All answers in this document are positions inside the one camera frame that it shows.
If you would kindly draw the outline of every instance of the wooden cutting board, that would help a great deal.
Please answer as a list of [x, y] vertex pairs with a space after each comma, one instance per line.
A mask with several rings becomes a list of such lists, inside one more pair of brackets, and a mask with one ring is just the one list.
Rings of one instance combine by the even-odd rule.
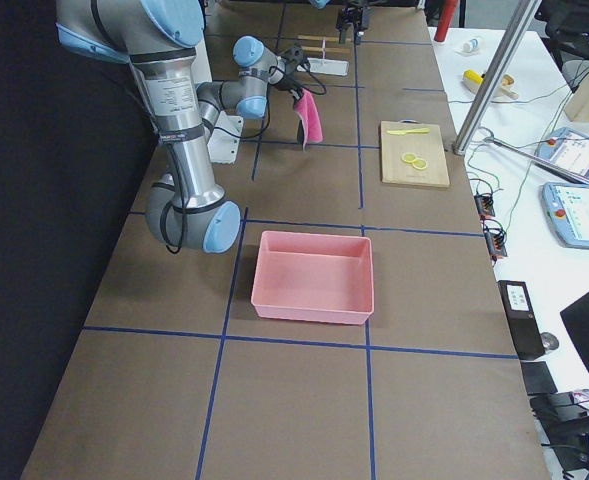
[[[388, 130], [429, 128], [429, 133], [392, 135]], [[427, 161], [425, 170], [403, 162], [405, 153], [414, 153]], [[381, 170], [383, 183], [447, 188], [450, 178], [438, 125], [426, 123], [381, 122]]]

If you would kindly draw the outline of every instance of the white table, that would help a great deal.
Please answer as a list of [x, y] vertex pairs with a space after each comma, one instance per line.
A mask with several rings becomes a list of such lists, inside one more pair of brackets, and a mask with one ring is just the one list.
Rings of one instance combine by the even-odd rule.
[[[434, 31], [435, 29], [431, 29], [432, 38]], [[445, 42], [434, 42], [439, 70], [457, 130], [471, 103], [456, 102], [470, 102], [473, 99], [473, 94], [462, 83], [463, 72], [467, 69], [484, 72], [502, 35], [502, 31], [496, 30], [450, 29]], [[475, 36], [484, 39], [484, 46], [479, 54], [463, 56], [455, 52], [463, 42]], [[535, 32], [526, 33], [507, 73], [515, 79], [513, 90], [519, 93], [519, 101], [551, 95], [525, 104], [493, 103], [481, 122], [482, 126], [491, 129], [497, 138], [512, 145], [537, 142], [548, 132], [552, 118], [559, 105], [570, 94], [570, 90]], [[556, 128], [564, 126], [589, 134], [589, 124], [572, 123], [561, 113]], [[485, 136], [486, 134], [477, 132], [474, 139], [481, 140]], [[470, 159], [476, 145], [473, 143], [468, 148], [466, 161]], [[532, 146], [525, 150], [533, 153], [534, 149], [535, 146]], [[485, 146], [474, 153], [472, 165], [491, 172], [500, 179], [502, 191], [495, 195], [494, 208], [497, 220], [507, 227], [508, 213], [525, 177], [528, 160], [498, 147]], [[492, 176], [475, 173], [489, 181], [494, 188], [497, 187], [497, 181]], [[561, 246], [548, 227], [540, 201], [540, 187], [548, 181], [562, 180], [532, 166], [508, 229], [508, 257], [497, 262], [494, 272], [497, 280], [519, 280], [527, 283], [539, 330], [551, 332], [559, 339], [560, 348], [542, 360], [546, 361], [559, 392], [564, 392], [589, 388], [589, 374], [560, 317], [561, 310], [589, 291], [589, 250]], [[477, 183], [472, 182], [474, 189]], [[486, 191], [486, 188], [481, 185], [480, 190]]]

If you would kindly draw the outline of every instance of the desk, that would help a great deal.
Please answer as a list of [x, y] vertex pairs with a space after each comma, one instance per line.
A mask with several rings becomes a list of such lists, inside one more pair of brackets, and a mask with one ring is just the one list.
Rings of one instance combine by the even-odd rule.
[[[450, 29], [446, 42], [435, 44], [445, 91], [457, 129], [463, 123], [472, 94], [464, 87], [463, 71], [482, 72], [489, 65], [503, 32], [477, 29]], [[454, 47], [474, 36], [482, 36], [485, 47], [481, 54], [463, 57], [454, 53]], [[570, 93], [553, 60], [535, 32], [527, 32], [508, 70], [516, 79], [514, 90], [519, 100], [551, 95], [527, 104], [493, 103], [483, 118], [482, 125], [512, 145], [527, 145], [539, 141], [546, 132], [559, 105]], [[589, 134], [589, 124], [571, 123], [562, 114], [557, 127], [571, 126]], [[472, 145], [466, 155], [474, 152]], [[508, 212], [514, 204], [521, 181], [525, 176], [527, 160], [495, 147], [480, 148], [474, 154], [473, 165], [495, 174], [503, 189], [495, 198], [497, 219], [506, 225]], [[479, 175], [492, 182], [486, 174]], [[524, 184], [521, 199], [508, 231], [509, 257], [499, 260], [494, 268], [497, 280], [522, 280], [528, 285], [540, 331], [556, 335], [560, 348], [544, 357], [560, 392], [589, 388], [589, 374], [576, 353], [563, 326], [560, 311], [589, 291], [589, 250], [562, 247], [548, 228], [540, 202], [540, 186], [557, 177], [533, 167]]]
[[[335, 35], [337, 8], [218, 3], [210, 59], [248, 32], [276, 51]], [[318, 102], [323, 144], [301, 151], [291, 100], [272, 92], [269, 131], [215, 167], [244, 212], [229, 252], [175, 257], [152, 239], [154, 158], [25, 480], [548, 478], [462, 159], [447, 154], [449, 189], [380, 182], [381, 120], [454, 139], [423, 13], [373, 8], [348, 59]], [[369, 322], [258, 318], [267, 229], [370, 237]]]

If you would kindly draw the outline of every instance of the blue tape line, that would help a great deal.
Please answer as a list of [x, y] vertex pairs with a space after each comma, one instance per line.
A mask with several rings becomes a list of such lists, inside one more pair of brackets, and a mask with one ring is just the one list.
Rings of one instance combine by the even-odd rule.
[[254, 164], [252, 165], [252, 175], [250, 176], [252, 181], [256, 180], [256, 170], [258, 169], [258, 155], [261, 152], [261, 144], [263, 143], [263, 140], [260, 137], [257, 141], [258, 141], [258, 143], [256, 145], [256, 153], [254, 154]]
[[[212, 38], [233, 38], [234, 40], [237, 40], [239, 38], [239, 35], [238, 34], [232, 34], [232, 33], [207, 33], [207, 34], [204, 34], [203, 36], [205, 38], [208, 38], [208, 37], [212, 37]], [[278, 37], [273, 37], [271, 35], [261, 35], [260, 36], [260, 40], [277, 40], [278, 41]]]
[[[302, 83], [305, 87], [318, 87], [317, 83]], [[331, 88], [365, 88], [365, 87], [357, 87], [356, 85], [325, 85], [325, 87], [329, 90]]]
[[[247, 220], [248, 209], [245, 208], [243, 220]], [[243, 250], [243, 238], [245, 237], [245, 222], [241, 222], [241, 233], [238, 241], [238, 249], [236, 251], [236, 259], [234, 260], [234, 272], [232, 273], [232, 282], [230, 284], [230, 293], [227, 298], [227, 308], [225, 309], [225, 322], [223, 323], [223, 331], [221, 332], [221, 340], [218, 348], [218, 355], [216, 357], [216, 367], [214, 369], [214, 379], [212, 380], [212, 388], [210, 390], [210, 400], [207, 405], [207, 415], [205, 417], [205, 427], [203, 428], [203, 438], [201, 439], [201, 450], [198, 455], [198, 465], [196, 467], [195, 480], [201, 478], [203, 472], [203, 462], [205, 460], [205, 449], [207, 448], [207, 437], [210, 431], [210, 423], [212, 420], [212, 412], [214, 410], [214, 399], [216, 398], [216, 387], [218, 386], [218, 377], [221, 371], [221, 363], [223, 361], [223, 350], [225, 349], [225, 338], [227, 334], [227, 326], [230, 321], [230, 309], [232, 307], [232, 299], [234, 298], [234, 290], [236, 286], [236, 277], [238, 275], [239, 265], [241, 263], [241, 251]]]
[[[270, 145], [300, 145], [298, 142], [286, 140], [263, 140], [262, 143], [267, 143]], [[314, 143], [311, 145], [314, 145], [315, 147], [358, 148], [358, 145], [347, 145], [341, 143]]]
[[347, 348], [353, 350], [366, 350], [366, 345], [359, 345], [358, 343], [338, 343], [338, 342], [321, 342], [315, 340], [292, 340], [288, 338], [267, 338], [267, 337], [246, 337], [243, 335], [228, 335], [227, 340], [235, 340], [237, 342], [253, 342], [253, 343], [278, 343], [282, 345], [301, 345], [307, 347], [326, 347], [326, 348]]
[[363, 159], [361, 157], [361, 109], [359, 107], [358, 96], [358, 54], [356, 53], [356, 44], [354, 44], [354, 84], [356, 85], [356, 143], [358, 144], [358, 195], [360, 206], [359, 209], [365, 208], [365, 195], [363, 193]]
[[395, 40], [361, 40], [361, 43], [371, 43], [373, 45], [376, 44], [382, 44], [382, 45], [419, 45], [419, 46], [432, 46], [431, 43], [425, 43], [425, 42], [399, 42], [399, 41], [395, 41]]
[[381, 232], [405, 232], [405, 233], [421, 233], [426, 235], [452, 235], [455, 237], [473, 237], [483, 238], [482, 233], [471, 232], [449, 232], [446, 230], [421, 230], [419, 228], [397, 228], [397, 227], [371, 227], [365, 226], [365, 230], [374, 230]]
[[287, 3], [283, 2], [283, 8], [281, 9], [281, 21], [278, 24], [278, 33], [276, 34], [276, 51], [281, 43], [281, 33], [283, 32], [283, 24], [285, 23], [285, 11], [287, 10]]
[[445, 93], [445, 90], [441, 88], [403, 88], [408, 92], [440, 92]]
[[483, 353], [483, 352], [460, 352], [457, 350], [434, 350], [425, 348], [385, 347], [382, 345], [371, 345], [369, 350], [377, 352], [396, 353], [420, 353], [424, 355], [444, 355], [449, 357], [473, 357], [473, 358], [494, 358], [505, 360], [518, 360], [518, 356], [506, 353]]
[[[177, 332], [172, 330], [150, 330], [143, 328], [122, 328], [122, 327], [97, 327], [85, 326], [83, 330], [110, 332], [110, 333], [132, 333], [139, 335], [158, 335], [169, 337], [195, 337], [207, 338], [214, 340], [222, 340], [223, 335], [213, 333], [196, 333], [196, 332]], [[410, 348], [410, 347], [390, 347], [385, 345], [360, 345], [358, 343], [339, 343], [339, 342], [321, 342], [315, 340], [293, 340], [288, 338], [268, 338], [268, 337], [247, 337], [243, 335], [227, 335], [225, 340], [237, 342], [255, 342], [255, 343], [278, 343], [285, 345], [302, 345], [309, 347], [329, 347], [329, 348], [347, 348], [353, 350], [372, 350], [380, 352], [397, 352], [397, 353], [417, 353], [423, 355], [444, 355], [454, 357], [473, 357], [473, 358], [496, 358], [507, 360], [518, 360], [516, 355], [509, 355], [503, 353], [484, 353], [484, 352], [462, 352], [458, 350], [438, 350], [425, 348]]]
[[370, 321], [365, 322], [365, 359], [367, 362], [367, 414], [370, 431], [370, 478], [376, 480], [376, 443], [374, 436], [374, 389], [372, 388], [372, 350], [370, 349]]
[[145, 335], [159, 335], [167, 337], [193, 337], [193, 338], [210, 338], [218, 340], [220, 335], [215, 333], [197, 333], [197, 332], [176, 332], [173, 330], [150, 330], [146, 328], [125, 328], [125, 327], [100, 327], [86, 325], [83, 330], [94, 332], [113, 332], [113, 333], [137, 333]]
[[261, 219], [248, 219], [248, 223], [259, 223], [265, 225], [297, 225], [301, 227], [321, 227], [321, 228], [345, 228], [350, 230], [359, 230], [360, 227], [356, 225], [338, 225], [332, 223], [308, 223], [308, 222], [281, 222], [278, 220], [261, 220]]

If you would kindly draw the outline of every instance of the white label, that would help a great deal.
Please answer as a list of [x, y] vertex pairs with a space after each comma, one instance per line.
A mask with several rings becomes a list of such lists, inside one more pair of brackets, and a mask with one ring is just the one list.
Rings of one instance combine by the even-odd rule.
[[178, 115], [196, 109], [194, 85], [189, 76], [146, 80], [145, 83], [156, 115]]
[[530, 310], [527, 305], [527, 298], [525, 298], [525, 289], [520, 285], [508, 285], [507, 298], [510, 301], [510, 307], [512, 307], [512, 310], [518, 310], [521, 312], [528, 312]]

